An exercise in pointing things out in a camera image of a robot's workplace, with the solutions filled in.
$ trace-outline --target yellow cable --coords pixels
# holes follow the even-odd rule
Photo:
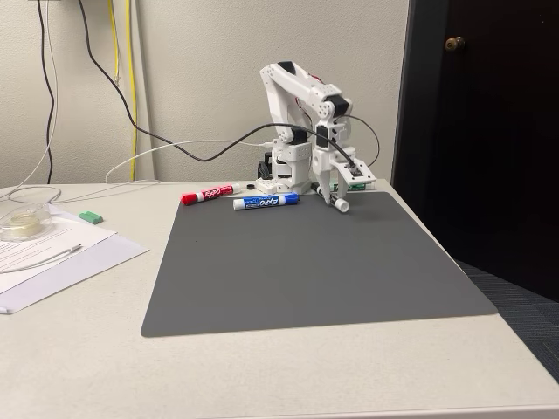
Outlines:
[[[111,19],[111,29],[113,30],[113,49],[114,49],[114,82],[119,80],[119,44],[116,38],[116,27],[114,26],[113,0],[107,0],[108,15]]]
[[[130,30],[130,0],[126,0],[126,43],[127,43],[127,56],[128,56],[128,74],[130,76],[130,93],[132,95],[132,116],[134,123],[138,119],[138,110],[136,108],[136,87],[134,80],[134,67],[132,65],[132,34]],[[136,142],[138,141],[138,131],[134,128],[132,135],[132,154],[136,155]],[[135,160],[130,162],[130,179],[135,179]]]

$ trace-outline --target white wall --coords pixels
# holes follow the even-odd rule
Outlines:
[[[84,3],[93,53],[111,69],[113,41],[107,2]],[[113,88],[86,54],[77,0],[51,2],[49,18],[59,75],[52,182],[104,182],[105,173],[130,154],[130,128]],[[46,57],[50,70],[48,52]],[[20,183],[44,153],[50,105],[40,61],[37,2],[1,0],[0,187]],[[114,179],[127,175],[123,172]],[[47,165],[43,164],[31,182],[45,183],[46,177]]]
[[[93,53],[110,70],[107,2],[85,0]],[[373,173],[390,178],[404,51],[407,0],[138,0],[151,127],[172,141],[236,139],[270,121],[259,70],[291,59],[354,101],[383,150]],[[0,1],[0,187],[34,167],[44,151],[49,98],[39,61],[35,2]],[[130,127],[112,87],[89,61],[75,0],[52,2],[59,70],[59,123],[53,181],[103,182],[130,154]],[[365,161],[370,133],[353,125]],[[252,141],[269,141],[271,128]],[[154,140],[154,145],[161,142]],[[197,155],[223,145],[191,145]],[[252,179],[263,149],[237,147],[212,163],[168,148],[156,153],[163,181]],[[114,180],[124,180],[123,168]],[[32,180],[44,182],[46,165]]]

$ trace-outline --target clear plastic container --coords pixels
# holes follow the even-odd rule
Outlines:
[[[43,236],[52,227],[51,212],[47,204],[25,205],[0,218],[0,240],[24,242]]]

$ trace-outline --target red marker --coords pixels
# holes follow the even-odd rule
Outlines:
[[[184,205],[192,203],[200,203],[209,199],[218,198],[222,195],[236,194],[241,190],[241,185],[233,183],[232,185],[214,186],[212,188],[202,189],[200,192],[189,192],[181,196],[181,202]]]

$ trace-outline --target blue carpet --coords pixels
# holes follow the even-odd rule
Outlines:
[[[456,263],[559,382],[559,303],[463,262]]]

